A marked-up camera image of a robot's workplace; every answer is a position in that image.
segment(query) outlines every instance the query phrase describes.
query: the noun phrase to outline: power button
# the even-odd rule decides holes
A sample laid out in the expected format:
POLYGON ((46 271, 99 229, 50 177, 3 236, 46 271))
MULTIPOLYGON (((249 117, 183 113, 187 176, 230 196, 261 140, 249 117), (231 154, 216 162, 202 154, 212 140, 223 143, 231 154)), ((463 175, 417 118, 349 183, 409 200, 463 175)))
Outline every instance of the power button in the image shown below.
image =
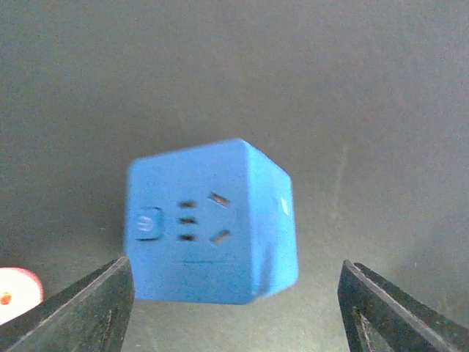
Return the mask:
POLYGON ((135 219, 136 240, 159 240, 162 235, 162 213, 159 208, 141 209, 135 219))

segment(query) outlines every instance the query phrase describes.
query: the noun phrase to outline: blue power socket cube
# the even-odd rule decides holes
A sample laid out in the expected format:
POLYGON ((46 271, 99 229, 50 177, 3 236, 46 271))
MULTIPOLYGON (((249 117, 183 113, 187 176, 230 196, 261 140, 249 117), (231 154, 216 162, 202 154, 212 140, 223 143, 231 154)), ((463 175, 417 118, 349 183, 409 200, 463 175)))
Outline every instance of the blue power socket cube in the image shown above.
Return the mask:
POLYGON ((125 221, 136 299, 247 304, 298 280, 290 177, 242 139, 135 160, 125 221))

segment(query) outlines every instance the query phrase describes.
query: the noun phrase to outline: socket slot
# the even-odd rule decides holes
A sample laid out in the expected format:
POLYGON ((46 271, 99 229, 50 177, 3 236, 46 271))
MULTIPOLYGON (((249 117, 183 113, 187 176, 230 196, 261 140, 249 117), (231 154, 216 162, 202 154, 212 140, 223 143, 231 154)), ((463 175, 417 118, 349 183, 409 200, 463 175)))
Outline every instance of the socket slot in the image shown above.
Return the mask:
POLYGON ((182 225, 197 224, 196 218, 179 218, 179 223, 182 225))
POLYGON ((220 244, 226 241, 232 234, 228 230, 220 231, 215 237, 211 239, 214 244, 220 244))
POLYGON ((179 241, 183 241, 183 242, 193 242, 193 241, 197 241, 197 236, 192 235, 192 234, 180 235, 180 236, 179 236, 179 241))
POLYGON ((225 197, 222 197, 219 194, 216 193, 211 193, 209 197, 213 202, 217 202, 219 205, 223 205, 224 207, 227 207, 229 205, 229 200, 225 197))
POLYGON ((197 208, 197 202, 195 200, 185 200, 183 202, 179 202, 180 208, 197 208))

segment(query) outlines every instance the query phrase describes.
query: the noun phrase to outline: gray surface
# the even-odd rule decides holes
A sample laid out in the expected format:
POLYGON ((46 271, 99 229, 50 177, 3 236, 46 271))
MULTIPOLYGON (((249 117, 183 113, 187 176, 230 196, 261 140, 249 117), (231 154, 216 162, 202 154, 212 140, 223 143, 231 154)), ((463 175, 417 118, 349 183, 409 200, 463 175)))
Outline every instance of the gray surface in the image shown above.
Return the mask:
POLYGON ((137 302, 124 351, 345 351, 360 261, 469 325, 466 1, 2 1, 0 265, 51 296, 122 251, 133 158, 242 137, 291 174, 301 275, 137 302))

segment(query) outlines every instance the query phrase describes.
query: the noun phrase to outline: red and white object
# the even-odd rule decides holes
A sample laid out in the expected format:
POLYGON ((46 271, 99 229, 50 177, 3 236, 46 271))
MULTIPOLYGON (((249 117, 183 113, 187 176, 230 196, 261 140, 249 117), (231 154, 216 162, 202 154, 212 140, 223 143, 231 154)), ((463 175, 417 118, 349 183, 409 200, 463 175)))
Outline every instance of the red and white object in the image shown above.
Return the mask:
POLYGON ((0 325, 43 301, 43 286, 31 271, 0 268, 0 325))

